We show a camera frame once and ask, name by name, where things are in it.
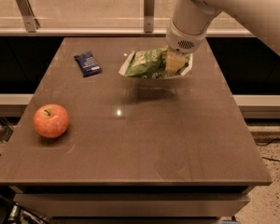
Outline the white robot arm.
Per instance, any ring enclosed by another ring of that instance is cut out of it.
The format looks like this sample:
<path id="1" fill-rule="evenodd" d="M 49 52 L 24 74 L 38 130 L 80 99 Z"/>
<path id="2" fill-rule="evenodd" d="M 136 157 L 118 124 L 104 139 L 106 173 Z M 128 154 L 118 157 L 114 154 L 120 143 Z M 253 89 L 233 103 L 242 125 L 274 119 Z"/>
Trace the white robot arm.
<path id="1" fill-rule="evenodd" d="M 222 12 L 280 56 L 280 0 L 177 0 L 166 31 L 169 48 L 195 52 L 212 20 Z"/>

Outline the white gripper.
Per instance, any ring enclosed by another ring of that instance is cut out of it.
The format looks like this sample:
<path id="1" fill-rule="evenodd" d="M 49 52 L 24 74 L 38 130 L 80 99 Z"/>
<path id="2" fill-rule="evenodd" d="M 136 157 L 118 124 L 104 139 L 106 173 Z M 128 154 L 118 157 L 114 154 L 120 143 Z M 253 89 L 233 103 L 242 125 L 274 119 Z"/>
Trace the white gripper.
<path id="1" fill-rule="evenodd" d="M 166 42 L 170 49 L 166 54 L 165 70 L 176 73 L 187 64 L 190 57 L 187 53 L 197 50 L 206 37 L 206 31 L 207 26 L 200 22 L 170 21 L 166 31 Z"/>

